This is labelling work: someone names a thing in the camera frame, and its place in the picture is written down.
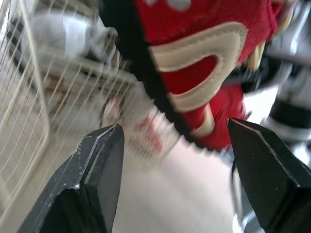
red and white object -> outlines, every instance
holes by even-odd
[[[271,0],[135,0],[145,40],[174,109],[210,149],[230,145],[229,117],[245,119],[243,93],[222,82],[248,58],[256,70],[277,30]]]

